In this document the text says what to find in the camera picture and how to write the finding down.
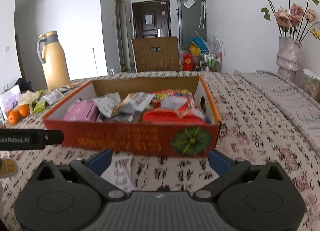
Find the vase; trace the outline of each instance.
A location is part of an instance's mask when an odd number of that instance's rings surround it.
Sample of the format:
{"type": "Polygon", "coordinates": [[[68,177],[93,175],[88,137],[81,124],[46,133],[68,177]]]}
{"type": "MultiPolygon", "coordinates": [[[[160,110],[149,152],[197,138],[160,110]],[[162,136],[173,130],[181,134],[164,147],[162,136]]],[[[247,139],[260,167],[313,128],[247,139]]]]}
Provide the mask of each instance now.
{"type": "Polygon", "coordinates": [[[296,72],[301,66],[301,43],[287,37],[279,37],[279,51],[276,63],[279,66],[278,74],[292,83],[296,78],[296,72]]]}

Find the red box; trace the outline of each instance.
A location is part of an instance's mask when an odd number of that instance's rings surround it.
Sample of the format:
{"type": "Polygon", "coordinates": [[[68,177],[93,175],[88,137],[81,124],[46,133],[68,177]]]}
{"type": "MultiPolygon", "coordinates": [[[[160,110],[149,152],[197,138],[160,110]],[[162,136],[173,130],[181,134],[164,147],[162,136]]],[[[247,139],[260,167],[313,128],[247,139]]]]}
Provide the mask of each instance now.
{"type": "Polygon", "coordinates": [[[190,157],[207,157],[209,151],[216,147],[221,127],[218,109],[202,77],[138,77],[90,81],[53,106],[43,116],[43,121],[48,129],[63,131],[65,146],[168,157],[181,157],[186,154],[190,157]],[[196,104],[206,110],[206,115],[212,123],[203,125],[63,121],[68,108],[78,98],[90,100],[107,93],[118,92],[121,99],[124,99],[129,93],[152,93],[165,89],[190,90],[196,104]]]}
{"type": "Polygon", "coordinates": [[[193,71],[193,56],[190,53],[183,54],[183,70],[193,71]]]}

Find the gray refrigerator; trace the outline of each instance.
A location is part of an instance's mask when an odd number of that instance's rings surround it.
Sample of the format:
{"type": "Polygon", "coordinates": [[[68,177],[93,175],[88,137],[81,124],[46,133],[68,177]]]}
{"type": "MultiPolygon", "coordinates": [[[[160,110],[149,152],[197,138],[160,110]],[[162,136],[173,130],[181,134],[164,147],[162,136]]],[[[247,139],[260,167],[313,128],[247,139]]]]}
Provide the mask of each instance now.
{"type": "Polygon", "coordinates": [[[199,28],[202,0],[195,0],[196,3],[189,9],[183,4],[184,1],[178,0],[179,46],[180,50],[190,52],[192,43],[189,40],[197,37],[195,31],[207,41],[207,20],[205,20],[203,28],[202,16],[201,28],[199,28]]]}

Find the bed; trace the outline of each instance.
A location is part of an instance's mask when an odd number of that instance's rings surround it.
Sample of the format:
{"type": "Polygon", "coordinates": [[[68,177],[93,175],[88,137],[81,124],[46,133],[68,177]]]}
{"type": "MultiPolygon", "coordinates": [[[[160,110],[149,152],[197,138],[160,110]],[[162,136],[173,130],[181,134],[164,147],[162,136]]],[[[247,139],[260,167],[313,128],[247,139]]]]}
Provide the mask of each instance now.
{"type": "MultiPolygon", "coordinates": [[[[307,210],[299,231],[320,230],[318,103],[294,84],[265,71],[240,75],[212,72],[121,73],[94,80],[137,76],[202,76],[222,117],[217,150],[232,159],[245,158],[252,164],[278,160],[306,203],[307,210]]],[[[41,116],[42,113],[30,115],[14,128],[44,129],[41,116]]],[[[93,154],[94,151],[60,145],[48,146],[41,151],[0,152],[0,157],[14,158],[19,165],[16,176],[2,180],[2,219],[8,229],[21,230],[14,215],[14,202],[43,159],[67,164],[75,158],[89,158],[93,154]]],[[[132,161],[132,182],[137,190],[151,191],[161,185],[169,185],[171,190],[193,192],[217,177],[207,159],[134,156],[132,161]]]]}

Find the blue object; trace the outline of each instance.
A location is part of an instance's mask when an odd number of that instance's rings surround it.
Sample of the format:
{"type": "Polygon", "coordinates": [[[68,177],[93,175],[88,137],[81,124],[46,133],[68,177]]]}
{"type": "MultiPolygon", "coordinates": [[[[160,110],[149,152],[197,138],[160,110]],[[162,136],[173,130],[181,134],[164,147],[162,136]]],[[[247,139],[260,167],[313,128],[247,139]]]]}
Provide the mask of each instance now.
{"type": "Polygon", "coordinates": [[[189,41],[191,42],[194,42],[201,50],[201,52],[203,50],[207,50],[208,51],[208,48],[205,46],[205,44],[202,42],[201,38],[191,38],[189,39],[189,41]]]}
{"type": "Polygon", "coordinates": [[[109,149],[103,150],[87,161],[86,166],[95,174],[101,176],[111,165],[112,151],[109,149]]]}
{"type": "Polygon", "coordinates": [[[15,101],[15,102],[12,104],[12,108],[15,108],[17,105],[18,105],[18,102],[15,101]]]}
{"type": "Polygon", "coordinates": [[[222,156],[219,152],[210,151],[209,157],[209,166],[219,175],[223,175],[232,169],[233,164],[231,159],[227,159],[222,156]]]}

